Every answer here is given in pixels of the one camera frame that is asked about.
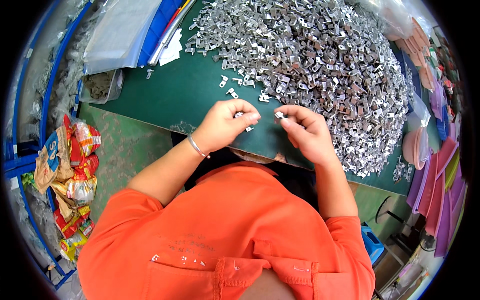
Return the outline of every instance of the silver bangle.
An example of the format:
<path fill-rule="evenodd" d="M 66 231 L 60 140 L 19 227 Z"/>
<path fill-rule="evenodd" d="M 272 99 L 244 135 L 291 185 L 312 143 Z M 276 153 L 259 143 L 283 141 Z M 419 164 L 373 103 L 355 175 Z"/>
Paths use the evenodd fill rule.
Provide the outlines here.
<path fill-rule="evenodd" d="M 205 155 L 201 150 L 200 148 L 197 146 L 197 144 L 193 141 L 193 138 L 192 138 L 192 135 L 189 134 L 188 137 L 187 137 L 188 141 L 190 142 L 190 145 L 192 145 L 192 147 L 197 150 L 198 154 L 200 154 L 201 156 L 203 157 L 206 157 L 206 158 L 210 158 L 210 154 L 207 154 Z"/>

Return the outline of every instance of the right hand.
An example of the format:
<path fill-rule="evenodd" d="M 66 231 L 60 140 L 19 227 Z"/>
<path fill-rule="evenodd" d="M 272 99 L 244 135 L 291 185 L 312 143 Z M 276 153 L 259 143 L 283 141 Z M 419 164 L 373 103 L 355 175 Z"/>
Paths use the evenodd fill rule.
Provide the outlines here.
<path fill-rule="evenodd" d="M 238 111 L 243 111 L 243 115 L 234 118 Z M 207 154 L 231 144 L 237 135 L 248 126 L 257 124 L 259 119 L 257 109 L 243 99 L 217 101 L 192 133 L 192 138 Z"/>
<path fill-rule="evenodd" d="M 288 116 L 288 119 L 282 119 L 280 124 L 288 133 L 288 139 L 293 146 L 299 148 L 309 161 L 322 167 L 339 162 L 322 115 L 298 105 L 283 105 L 276 108 L 275 112 L 277 111 Z"/>

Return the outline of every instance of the gray cloth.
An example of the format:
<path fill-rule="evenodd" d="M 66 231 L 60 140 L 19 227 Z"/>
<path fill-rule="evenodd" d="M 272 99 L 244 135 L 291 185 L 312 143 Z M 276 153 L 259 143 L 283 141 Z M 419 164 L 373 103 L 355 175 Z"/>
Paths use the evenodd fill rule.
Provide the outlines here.
<path fill-rule="evenodd" d="M 107 98 L 114 72 L 115 70 L 111 70 L 108 72 L 85 75 L 82 77 L 84 86 L 88 89 L 90 96 L 93 99 Z"/>

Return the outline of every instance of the green floor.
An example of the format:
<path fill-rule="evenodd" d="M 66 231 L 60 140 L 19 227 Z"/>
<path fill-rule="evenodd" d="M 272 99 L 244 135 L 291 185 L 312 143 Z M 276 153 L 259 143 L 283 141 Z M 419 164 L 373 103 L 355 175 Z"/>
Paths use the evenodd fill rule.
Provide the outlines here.
<path fill-rule="evenodd" d="M 110 196 L 171 149 L 172 141 L 167 130 L 91 107 L 87 103 L 82 103 L 79 117 L 97 128 L 102 135 L 102 145 L 96 151 L 100 160 L 96 172 L 98 186 L 91 205 L 91 218 L 96 222 Z M 366 221 L 382 241 L 401 230 L 400 223 L 393 218 L 382 224 L 375 223 L 378 206 L 388 196 L 396 199 L 393 212 L 407 219 L 411 208 L 405 202 L 405 197 L 365 185 L 359 185 L 355 193 L 360 220 Z"/>

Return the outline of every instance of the stacked plastic bowls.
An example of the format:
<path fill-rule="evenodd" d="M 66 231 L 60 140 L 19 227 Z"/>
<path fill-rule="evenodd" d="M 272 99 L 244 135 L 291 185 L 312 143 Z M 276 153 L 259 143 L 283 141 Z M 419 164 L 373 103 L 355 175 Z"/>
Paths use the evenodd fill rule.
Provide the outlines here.
<path fill-rule="evenodd" d="M 428 134 L 425 127 L 405 134 L 402 144 L 403 158 L 421 170 L 428 159 Z"/>

